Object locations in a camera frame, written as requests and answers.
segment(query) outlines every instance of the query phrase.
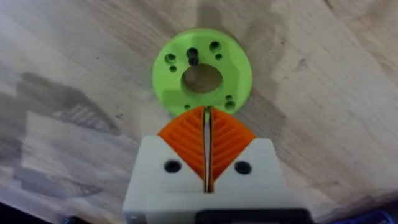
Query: black dot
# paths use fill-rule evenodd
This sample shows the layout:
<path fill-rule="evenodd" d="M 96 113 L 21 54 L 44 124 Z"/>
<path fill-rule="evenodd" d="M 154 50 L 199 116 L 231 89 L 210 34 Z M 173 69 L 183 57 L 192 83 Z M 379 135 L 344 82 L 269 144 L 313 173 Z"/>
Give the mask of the black dot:
<path fill-rule="evenodd" d="M 220 45 L 219 42 L 213 41 L 212 43 L 210 43 L 209 49 L 210 49 L 211 52 L 215 53 L 215 52 L 221 50 L 221 45 Z"/>
<path fill-rule="evenodd" d="M 235 109 L 235 103 L 233 101 L 228 101 L 225 103 L 225 109 L 233 110 Z"/>
<path fill-rule="evenodd" d="M 222 54 L 216 54 L 215 59 L 216 60 L 221 60 L 223 58 Z"/>
<path fill-rule="evenodd" d="M 217 48 L 219 45 L 220 45 L 219 42 L 213 41 L 213 42 L 210 44 L 210 47 L 215 49 L 215 48 Z"/>
<path fill-rule="evenodd" d="M 169 174 L 174 174 L 181 169 L 181 162 L 176 161 L 176 160 L 169 160 L 164 164 L 164 170 L 168 172 Z"/>
<path fill-rule="evenodd" d="M 248 162 L 245 161 L 235 162 L 234 168 L 236 172 L 242 175 L 248 175 L 251 173 L 251 166 Z"/>
<path fill-rule="evenodd" d="M 175 71 L 177 71 L 176 66 L 174 65 L 170 66 L 170 72 L 175 72 Z"/>
<path fill-rule="evenodd" d="M 190 58 L 188 60 L 189 65 L 198 65 L 199 64 L 199 60 L 197 58 Z"/>
<path fill-rule="evenodd" d="M 171 65 L 175 63 L 176 56 L 174 54 L 167 54 L 165 57 L 165 61 L 167 64 Z"/>
<path fill-rule="evenodd" d="M 187 50 L 187 54 L 198 54 L 198 50 L 196 48 L 194 48 L 194 47 L 190 47 Z"/>

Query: wooden table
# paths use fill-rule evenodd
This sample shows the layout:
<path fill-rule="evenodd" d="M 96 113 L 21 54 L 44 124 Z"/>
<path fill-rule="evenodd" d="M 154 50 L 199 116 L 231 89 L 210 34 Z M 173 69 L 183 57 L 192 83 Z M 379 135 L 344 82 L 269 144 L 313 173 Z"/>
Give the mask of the wooden table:
<path fill-rule="evenodd" d="M 314 218 L 383 201 L 398 188 L 397 12 L 394 0 L 0 0 L 0 199 L 121 222 L 139 141 L 171 119 L 152 63 L 173 35 L 210 27 L 248 54 L 254 86 L 236 117 L 273 141 Z"/>

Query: orange ribbed piece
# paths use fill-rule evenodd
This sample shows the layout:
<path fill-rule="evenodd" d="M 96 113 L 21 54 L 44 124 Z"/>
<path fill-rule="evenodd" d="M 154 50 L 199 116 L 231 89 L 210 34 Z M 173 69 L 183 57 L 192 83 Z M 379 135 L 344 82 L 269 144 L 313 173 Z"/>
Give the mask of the orange ribbed piece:
<path fill-rule="evenodd" d="M 216 108 L 211 108 L 211 178 L 214 181 L 256 137 L 237 119 Z"/>
<path fill-rule="evenodd" d="M 205 180 L 203 122 L 205 107 L 191 109 L 171 121 L 158 135 Z"/>

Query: thin gap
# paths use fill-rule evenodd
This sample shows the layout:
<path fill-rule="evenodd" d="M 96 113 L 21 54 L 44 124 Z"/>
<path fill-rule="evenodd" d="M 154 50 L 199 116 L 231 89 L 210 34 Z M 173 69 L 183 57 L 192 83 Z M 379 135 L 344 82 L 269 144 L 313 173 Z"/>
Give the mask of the thin gap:
<path fill-rule="evenodd" d="M 211 112 L 203 114 L 203 142 L 205 143 L 205 193 L 210 191 L 210 159 L 211 159 Z"/>

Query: green plastic ring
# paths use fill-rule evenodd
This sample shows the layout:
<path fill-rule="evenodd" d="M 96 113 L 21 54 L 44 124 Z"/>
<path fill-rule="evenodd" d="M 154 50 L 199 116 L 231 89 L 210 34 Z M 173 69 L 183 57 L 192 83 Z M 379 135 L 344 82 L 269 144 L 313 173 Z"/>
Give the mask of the green plastic ring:
<path fill-rule="evenodd" d="M 197 49 L 199 63 L 221 73 L 222 82 L 213 91 L 196 93 L 184 86 L 182 75 L 191 66 L 187 57 L 190 48 Z M 159 101 L 175 116 L 201 105 L 233 114 L 250 94 L 252 71 L 242 47 L 233 38 L 213 29 L 192 29 L 173 37 L 160 51 L 152 84 Z"/>

